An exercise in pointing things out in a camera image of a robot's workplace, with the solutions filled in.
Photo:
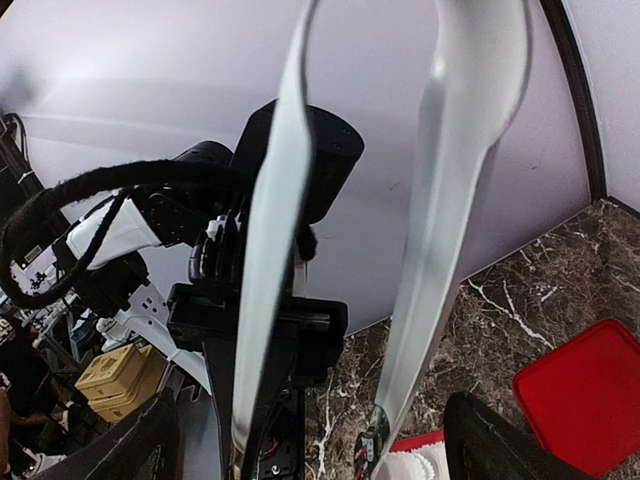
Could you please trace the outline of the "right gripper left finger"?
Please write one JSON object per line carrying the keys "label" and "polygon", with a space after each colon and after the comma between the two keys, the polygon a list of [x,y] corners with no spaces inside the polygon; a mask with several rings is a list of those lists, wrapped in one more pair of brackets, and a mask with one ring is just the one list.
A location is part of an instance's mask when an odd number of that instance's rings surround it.
{"label": "right gripper left finger", "polygon": [[168,391],[154,394],[92,444],[36,475],[38,479],[174,479],[179,418]]}

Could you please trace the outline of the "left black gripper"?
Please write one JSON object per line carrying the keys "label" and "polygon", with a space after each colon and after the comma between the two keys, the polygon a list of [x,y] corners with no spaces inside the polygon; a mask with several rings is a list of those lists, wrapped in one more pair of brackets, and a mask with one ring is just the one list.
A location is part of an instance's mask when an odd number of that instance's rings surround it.
{"label": "left black gripper", "polygon": [[218,416],[220,478],[303,478],[304,391],[323,383],[343,350],[348,308],[340,301],[305,298],[294,292],[288,274],[276,311],[245,452],[235,450],[231,433],[232,393],[248,216],[214,210],[208,234],[205,214],[172,201],[170,233],[191,246],[189,281],[169,297],[168,328],[180,348],[203,354]]}

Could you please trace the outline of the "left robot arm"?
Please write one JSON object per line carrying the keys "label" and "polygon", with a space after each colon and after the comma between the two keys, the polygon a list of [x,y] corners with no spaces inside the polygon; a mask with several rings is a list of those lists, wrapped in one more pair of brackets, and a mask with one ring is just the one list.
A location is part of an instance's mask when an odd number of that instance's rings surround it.
{"label": "left robot arm", "polygon": [[[1,231],[1,285],[29,309],[76,292],[96,313],[127,311],[148,283],[139,251],[189,245],[189,280],[173,287],[167,305],[149,307],[157,347],[174,350],[179,365],[210,385],[221,418],[221,444],[238,440],[234,404],[259,377],[240,475],[285,454],[304,456],[305,389],[325,381],[343,349],[348,308],[293,291],[296,264],[316,254],[313,226],[328,213],[360,159],[362,141],[320,140],[302,206],[258,210],[257,176],[265,139],[247,137],[236,150],[200,142],[172,160],[96,169],[40,191]],[[104,191],[113,197],[72,225],[53,245],[62,278],[37,295],[12,279],[15,249],[65,205]]]}

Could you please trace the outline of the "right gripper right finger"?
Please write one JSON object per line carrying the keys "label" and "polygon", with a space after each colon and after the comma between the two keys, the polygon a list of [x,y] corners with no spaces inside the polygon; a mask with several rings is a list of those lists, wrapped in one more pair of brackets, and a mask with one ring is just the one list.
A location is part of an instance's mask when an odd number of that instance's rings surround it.
{"label": "right gripper right finger", "polygon": [[469,392],[452,394],[444,410],[451,479],[588,479],[545,451]]}

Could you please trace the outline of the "red cookie box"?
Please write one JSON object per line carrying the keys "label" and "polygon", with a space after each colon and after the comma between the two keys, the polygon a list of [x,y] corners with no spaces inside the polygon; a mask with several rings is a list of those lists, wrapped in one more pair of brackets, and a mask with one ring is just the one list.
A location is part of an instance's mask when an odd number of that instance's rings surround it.
{"label": "red cookie box", "polygon": [[424,446],[444,441],[444,431],[438,430],[426,434],[415,435],[396,440],[390,448],[391,452],[412,451]]}

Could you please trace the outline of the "metal serving tongs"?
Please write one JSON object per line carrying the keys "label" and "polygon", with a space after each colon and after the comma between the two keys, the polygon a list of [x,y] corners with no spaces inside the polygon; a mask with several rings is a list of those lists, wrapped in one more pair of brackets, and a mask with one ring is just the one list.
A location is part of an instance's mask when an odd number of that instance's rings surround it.
{"label": "metal serving tongs", "polygon": [[[290,40],[273,120],[303,124],[307,58],[318,5],[306,2]],[[375,475],[407,416],[435,352],[464,273],[464,248],[485,178],[525,95],[532,22],[524,1],[439,1],[437,35],[416,109],[415,143],[403,214],[373,194],[351,217],[349,237],[365,265],[348,262],[363,300],[379,284],[391,310],[382,370],[358,437],[359,475]],[[232,394],[235,450],[247,449],[276,311],[290,268],[299,211],[264,224],[249,214]]]}

